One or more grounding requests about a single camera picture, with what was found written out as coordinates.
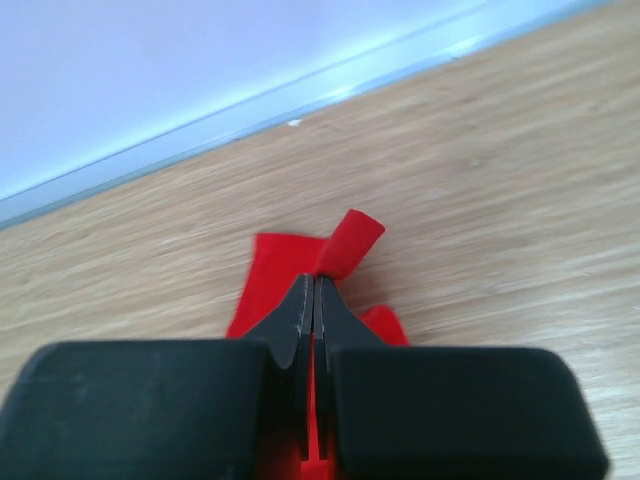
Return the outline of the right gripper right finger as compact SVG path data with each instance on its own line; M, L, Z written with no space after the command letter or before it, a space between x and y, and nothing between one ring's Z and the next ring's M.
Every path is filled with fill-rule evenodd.
M316 287L340 471L350 479L602 479L576 378L528 347L392 346Z

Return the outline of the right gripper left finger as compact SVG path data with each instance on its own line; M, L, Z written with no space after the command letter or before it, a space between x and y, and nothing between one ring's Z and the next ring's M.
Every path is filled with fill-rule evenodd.
M5 479L249 479L306 446L313 281L234 339L38 349L1 408Z

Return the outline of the red t-shirt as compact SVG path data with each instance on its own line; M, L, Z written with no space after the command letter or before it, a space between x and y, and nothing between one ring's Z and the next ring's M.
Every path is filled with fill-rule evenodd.
M244 288L226 336L240 338L264 322L285 298L288 287L298 276L326 276L340 282L353 273L385 227L365 213L349 210L333 233L325 238L290 233L261 232L254 236L252 259ZM259 479L333 479L335 469L329 465L332 454L321 451L319 414L311 409L319 405L320 361L307 340L302 367L310 375L305 391L305 426L311 431L296 446L291 433L278 433L259 454Z

